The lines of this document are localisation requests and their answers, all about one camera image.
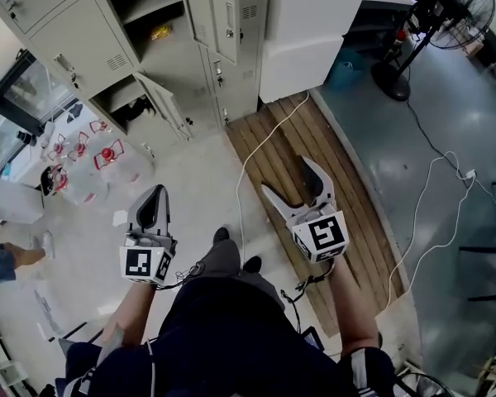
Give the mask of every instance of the open locker door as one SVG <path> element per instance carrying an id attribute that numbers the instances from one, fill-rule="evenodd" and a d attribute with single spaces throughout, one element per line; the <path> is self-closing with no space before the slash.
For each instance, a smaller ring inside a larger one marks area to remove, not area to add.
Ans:
<path id="1" fill-rule="evenodd" d="M 184 3 L 194 40 L 236 65 L 241 46 L 239 0 L 184 0 Z"/>
<path id="2" fill-rule="evenodd" d="M 171 125 L 179 138 L 186 141 L 193 138 L 185 125 L 173 93 L 139 72 L 134 73 L 134 77 L 150 94 L 151 102 L 155 106 L 155 109 Z"/>

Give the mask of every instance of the white marker cube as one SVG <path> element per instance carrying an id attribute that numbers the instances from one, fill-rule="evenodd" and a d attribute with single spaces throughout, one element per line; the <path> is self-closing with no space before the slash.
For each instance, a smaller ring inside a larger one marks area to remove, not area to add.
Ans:
<path id="1" fill-rule="evenodd" d="M 119 259 L 123 278 L 162 285 L 173 256 L 163 247 L 121 246 Z"/>
<path id="2" fill-rule="evenodd" d="M 292 234 L 294 241 L 311 263 L 338 256 L 349 245 L 349 233 L 342 212 L 294 225 Z"/>

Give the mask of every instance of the white tile floor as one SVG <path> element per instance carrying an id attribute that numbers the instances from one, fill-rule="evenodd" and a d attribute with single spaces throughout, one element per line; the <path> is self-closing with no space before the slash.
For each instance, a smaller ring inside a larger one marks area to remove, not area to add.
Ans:
<path id="1" fill-rule="evenodd" d="M 118 247 L 123 242 L 125 225 L 113 227 L 113 213 L 128 209 L 133 199 L 153 184 L 167 187 L 170 231 L 179 240 L 177 256 L 169 270 L 170 279 L 175 281 L 174 272 L 187 270 L 205 254 L 218 227 L 228 224 L 233 231 L 238 230 L 235 188 L 240 171 L 241 163 L 227 135 L 218 132 L 158 160 L 150 184 L 112 189 L 103 204 L 80 208 L 56 196 L 46 201 L 45 216 L 36 224 L 8 223 L 1 228 L 0 242 L 11 241 L 19 246 L 29 246 L 31 234 L 40 235 L 46 229 L 55 239 L 55 260 L 21 268 L 16 282 L 0 285 L 0 328 L 12 357 L 24 365 L 37 390 L 63 375 L 64 357 L 56 342 L 48 343 L 43 338 L 43 334 L 51 337 L 54 331 L 34 290 L 46 299 L 52 318 L 64 331 L 82 321 L 97 319 L 96 326 L 74 336 L 91 337 L 103 325 L 101 315 L 117 306 L 131 284 L 120 276 Z M 276 288 L 293 292 L 298 277 L 247 178 L 241 186 L 241 201 L 246 259 L 261 255 L 263 275 Z M 158 332 L 175 295 L 176 291 L 156 295 L 147 337 Z M 313 325 L 318 330 L 328 354 L 341 350 L 338 336 L 331 340 L 324 336 L 307 299 L 298 302 L 298 311 L 303 328 Z M 296 322 L 289 305 L 286 314 Z M 400 299 L 377 320 L 384 335 L 384 349 L 393 361 L 398 364 L 408 356 L 418 361 L 417 318 L 410 299 Z"/>

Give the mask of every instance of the dark blue shirt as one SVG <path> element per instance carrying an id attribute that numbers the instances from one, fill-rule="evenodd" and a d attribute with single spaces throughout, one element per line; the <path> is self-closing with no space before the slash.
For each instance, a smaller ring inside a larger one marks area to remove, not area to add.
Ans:
<path id="1" fill-rule="evenodd" d="M 393 365 L 385 353 L 362 349 L 336 364 L 296 333 L 267 294 L 232 279 L 187 283 L 151 347 L 155 395 L 393 395 Z M 95 366 L 99 352 L 74 344 L 67 382 Z M 150 395 L 151 359 L 145 346 L 114 351 L 94 372 L 88 395 Z"/>

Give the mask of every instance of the shoe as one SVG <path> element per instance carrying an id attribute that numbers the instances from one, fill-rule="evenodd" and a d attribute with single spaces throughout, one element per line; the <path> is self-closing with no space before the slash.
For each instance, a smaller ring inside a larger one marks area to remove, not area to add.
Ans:
<path id="1" fill-rule="evenodd" d="M 224 242 L 225 240 L 230 239 L 230 233 L 225 227 L 220 227 L 217 229 L 215 232 L 215 235 L 213 236 L 213 245 L 217 244 L 218 242 Z"/>
<path id="2" fill-rule="evenodd" d="M 53 247 L 53 237 L 49 232 L 45 232 L 42 236 L 42 249 L 46 253 L 48 259 L 55 259 L 55 249 Z"/>
<path id="3" fill-rule="evenodd" d="M 242 269 L 249 274 L 258 274 L 261 271 L 262 265 L 263 261 L 261 258 L 259 256 L 253 256 L 242 266 Z"/>
<path id="4" fill-rule="evenodd" d="M 41 242 L 39 241 L 39 239 L 37 238 L 36 235 L 32 235 L 31 236 L 31 246 L 30 246 L 30 249 L 31 250 L 38 250 L 41 248 Z"/>

